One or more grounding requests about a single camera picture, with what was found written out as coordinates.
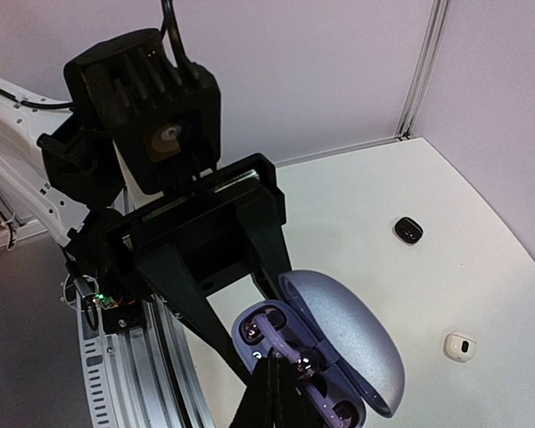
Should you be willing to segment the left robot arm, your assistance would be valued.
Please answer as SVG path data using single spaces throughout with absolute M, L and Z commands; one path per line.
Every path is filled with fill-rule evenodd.
M 0 79 L 0 185 L 61 247 L 106 332 L 161 298 L 247 381 L 208 298 L 245 276 L 280 297 L 284 194 L 263 154 L 219 166 L 218 83 L 171 43 L 168 57 L 148 28 L 90 47 L 64 67 L 67 103 Z

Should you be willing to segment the translucent blue charging case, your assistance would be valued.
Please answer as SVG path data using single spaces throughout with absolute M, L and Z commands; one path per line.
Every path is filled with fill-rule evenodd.
M 321 374 L 298 379 L 300 391 L 317 411 L 321 427 L 361 427 L 366 411 L 391 418 L 405 390 L 399 351 L 374 313 L 349 288 L 323 273 L 294 270 L 279 276 L 281 300 L 264 300 L 246 309 L 274 305 L 294 313 L 316 336 L 325 358 Z

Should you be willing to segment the white charging case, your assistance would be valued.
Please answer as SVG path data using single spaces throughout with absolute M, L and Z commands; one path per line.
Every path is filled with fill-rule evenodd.
M 457 363 L 467 363 L 476 354 L 478 343 L 466 333 L 453 331 L 445 336 L 443 342 L 443 353 L 452 361 Z

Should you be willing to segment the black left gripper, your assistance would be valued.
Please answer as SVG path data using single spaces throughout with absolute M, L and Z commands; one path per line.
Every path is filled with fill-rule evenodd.
M 275 165 L 255 153 L 155 197 L 100 233 L 100 286 L 137 299 L 161 297 L 245 384 L 250 372 L 208 297 L 251 274 L 270 300 L 291 270 Z

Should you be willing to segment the black charging case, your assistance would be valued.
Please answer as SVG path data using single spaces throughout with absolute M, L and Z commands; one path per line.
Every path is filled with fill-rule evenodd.
M 424 236 L 423 228 L 412 218 L 402 217 L 393 227 L 395 235 L 404 243 L 414 245 Z

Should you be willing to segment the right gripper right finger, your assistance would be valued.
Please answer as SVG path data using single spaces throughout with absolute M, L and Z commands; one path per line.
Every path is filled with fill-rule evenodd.
M 300 391 L 292 364 L 285 358 L 274 358 L 274 423 L 277 428 L 321 427 L 320 417 L 312 403 Z

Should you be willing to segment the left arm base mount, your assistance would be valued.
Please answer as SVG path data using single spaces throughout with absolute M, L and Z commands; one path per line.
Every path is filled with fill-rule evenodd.
M 144 305 L 127 292 L 103 292 L 92 276 L 82 274 L 74 261 L 66 261 L 62 301 L 83 317 L 92 332 L 120 334 L 147 327 Z

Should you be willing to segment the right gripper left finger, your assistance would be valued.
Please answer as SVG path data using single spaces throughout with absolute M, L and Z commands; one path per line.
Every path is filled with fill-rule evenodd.
M 276 359 L 259 359 L 230 428 L 271 428 L 274 422 Z

